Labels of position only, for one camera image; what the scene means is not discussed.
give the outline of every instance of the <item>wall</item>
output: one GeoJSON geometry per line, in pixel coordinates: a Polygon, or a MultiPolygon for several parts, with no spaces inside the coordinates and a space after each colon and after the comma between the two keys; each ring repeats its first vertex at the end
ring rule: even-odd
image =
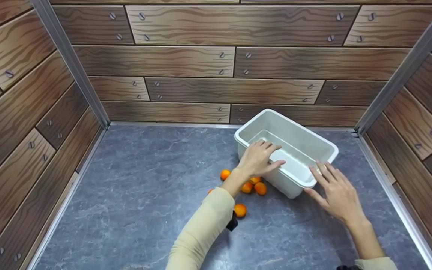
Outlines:
{"type": "Polygon", "coordinates": [[[0,269],[25,269],[101,132],[27,0],[0,0],[0,269]]]}
{"type": "Polygon", "coordinates": [[[432,248],[432,53],[368,129],[366,140],[432,248]]]}
{"type": "Polygon", "coordinates": [[[273,108],[353,127],[432,21],[432,0],[51,3],[113,121],[242,124],[273,108]]]}

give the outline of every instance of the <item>plastic container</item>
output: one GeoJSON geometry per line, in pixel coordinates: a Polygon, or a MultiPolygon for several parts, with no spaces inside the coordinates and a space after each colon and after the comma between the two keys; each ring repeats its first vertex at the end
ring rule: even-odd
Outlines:
{"type": "Polygon", "coordinates": [[[316,161],[332,163],[339,153],[332,142],[272,109],[265,109],[254,116],[238,129],[234,138],[238,142],[240,159],[249,145],[257,140],[282,146],[269,160],[273,163],[283,159],[286,164],[266,175],[265,179],[290,199],[301,194],[304,188],[317,184],[309,166],[316,167],[316,161]]]}

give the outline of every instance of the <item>orange fruit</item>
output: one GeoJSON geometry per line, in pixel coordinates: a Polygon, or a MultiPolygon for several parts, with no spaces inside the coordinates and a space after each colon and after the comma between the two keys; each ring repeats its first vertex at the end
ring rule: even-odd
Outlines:
{"type": "Polygon", "coordinates": [[[221,171],[221,174],[219,175],[221,177],[221,180],[226,180],[226,178],[231,174],[231,171],[229,169],[224,169],[221,171]]]}
{"type": "Polygon", "coordinates": [[[252,191],[252,183],[246,182],[244,183],[243,187],[241,188],[241,191],[244,193],[251,193],[252,191]]]}
{"type": "Polygon", "coordinates": [[[264,196],[266,194],[267,188],[263,182],[259,182],[254,186],[254,190],[258,195],[264,196]]]}
{"type": "Polygon", "coordinates": [[[238,203],[234,206],[234,211],[236,213],[236,216],[239,218],[242,218],[246,215],[246,207],[242,203],[238,203]]]}
{"type": "Polygon", "coordinates": [[[253,185],[261,182],[261,178],[260,177],[252,177],[249,179],[249,182],[251,182],[253,185]]]}

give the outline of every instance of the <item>right hand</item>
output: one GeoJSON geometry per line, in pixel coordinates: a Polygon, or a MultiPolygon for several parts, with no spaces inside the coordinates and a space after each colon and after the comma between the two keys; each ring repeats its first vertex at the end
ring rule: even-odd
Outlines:
{"type": "Polygon", "coordinates": [[[304,191],[315,199],[324,210],[342,221],[346,226],[367,221],[358,194],[348,178],[328,162],[323,165],[317,161],[316,164],[322,175],[314,167],[310,167],[310,170],[314,178],[324,188],[326,198],[323,198],[312,188],[305,188],[304,191]]]}

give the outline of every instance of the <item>metal screw head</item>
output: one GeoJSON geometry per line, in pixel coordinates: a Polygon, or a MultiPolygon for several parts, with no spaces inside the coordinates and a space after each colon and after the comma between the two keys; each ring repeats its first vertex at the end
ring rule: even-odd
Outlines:
{"type": "Polygon", "coordinates": [[[367,17],[367,19],[368,19],[369,21],[372,21],[372,20],[376,19],[376,13],[373,12],[373,13],[369,14],[369,16],[367,17]]]}
{"type": "Polygon", "coordinates": [[[4,73],[8,78],[12,78],[14,76],[14,73],[10,69],[6,70],[4,73]]]}

